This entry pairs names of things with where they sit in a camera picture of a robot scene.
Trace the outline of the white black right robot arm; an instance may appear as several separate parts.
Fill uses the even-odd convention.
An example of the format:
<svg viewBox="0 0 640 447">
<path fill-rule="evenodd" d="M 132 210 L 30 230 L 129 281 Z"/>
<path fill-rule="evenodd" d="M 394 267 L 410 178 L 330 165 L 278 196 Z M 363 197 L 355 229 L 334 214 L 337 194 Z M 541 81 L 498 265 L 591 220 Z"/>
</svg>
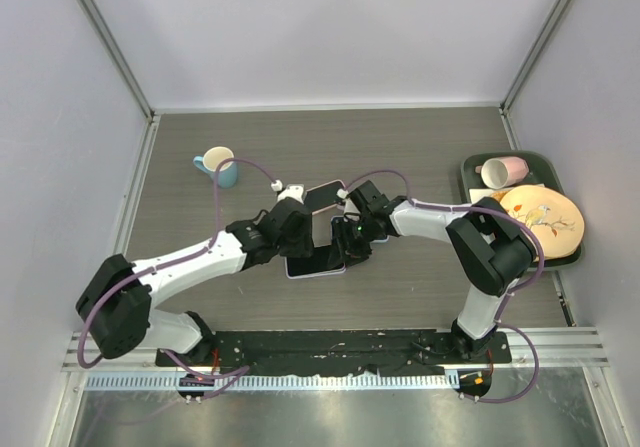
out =
<svg viewBox="0 0 640 447">
<path fill-rule="evenodd" d="M 332 263 L 360 264 L 371 256 L 372 243 L 389 237 L 421 237 L 453 247 L 470 287 L 451 326 L 451 349 L 465 362 L 483 355 L 507 294 L 537 257 L 521 224 L 491 198 L 463 205 L 390 199 L 371 181 L 339 197 L 343 213 L 331 220 Z"/>
</svg>

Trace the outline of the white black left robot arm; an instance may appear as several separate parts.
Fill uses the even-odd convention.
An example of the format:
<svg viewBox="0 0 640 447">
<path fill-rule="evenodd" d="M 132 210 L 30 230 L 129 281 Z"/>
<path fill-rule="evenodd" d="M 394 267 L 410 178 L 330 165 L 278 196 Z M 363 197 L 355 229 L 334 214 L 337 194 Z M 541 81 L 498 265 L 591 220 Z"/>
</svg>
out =
<svg viewBox="0 0 640 447">
<path fill-rule="evenodd" d="M 276 256 L 308 257 L 312 252 L 311 211 L 294 198 L 284 198 L 258 219 L 233 222 L 211 239 L 161 257 L 130 262 L 113 255 L 76 303 L 84 322 L 81 338 L 95 342 L 102 360 L 147 347 L 187 365 L 203 365 L 216 347 L 211 329 L 194 312 L 173 314 L 160 310 L 160 304 Z"/>
</svg>

